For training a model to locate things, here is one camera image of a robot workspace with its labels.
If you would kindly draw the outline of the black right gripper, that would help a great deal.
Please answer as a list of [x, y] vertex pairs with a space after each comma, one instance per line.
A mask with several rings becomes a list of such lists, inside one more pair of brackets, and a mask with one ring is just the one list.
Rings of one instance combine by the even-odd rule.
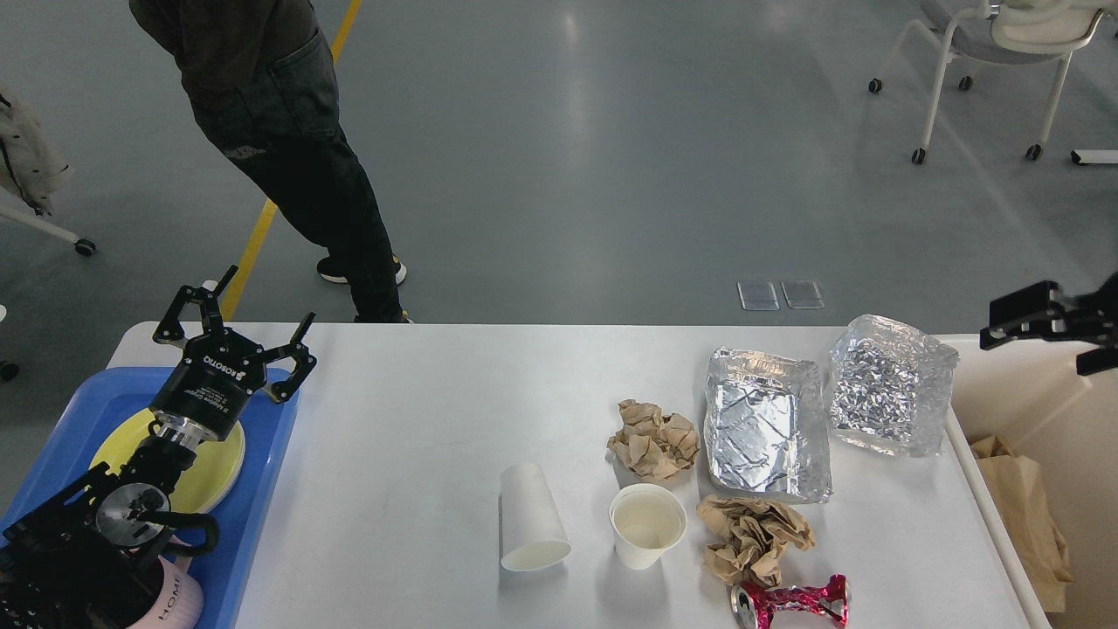
[[980, 330], [979, 347], [991, 350], [1026, 339], [1098, 339], [1103, 347], [1077, 355], [1077, 374], [1090, 377], [1117, 368], [1117, 273], [1087, 295], [1087, 309], [1081, 298], [1067, 295], [1057, 282], [1038, 282], [991, 301], [989, 325]]

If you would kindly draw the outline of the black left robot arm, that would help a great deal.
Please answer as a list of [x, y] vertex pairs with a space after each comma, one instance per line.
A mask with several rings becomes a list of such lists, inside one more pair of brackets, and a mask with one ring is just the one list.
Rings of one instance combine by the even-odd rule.
[[73, 394], [3, 517], [4, 628], [228, 628], [316, 366], [307, 314], [277, 347], [183, 286], [153, 339], [173, 368], [111, 368]]

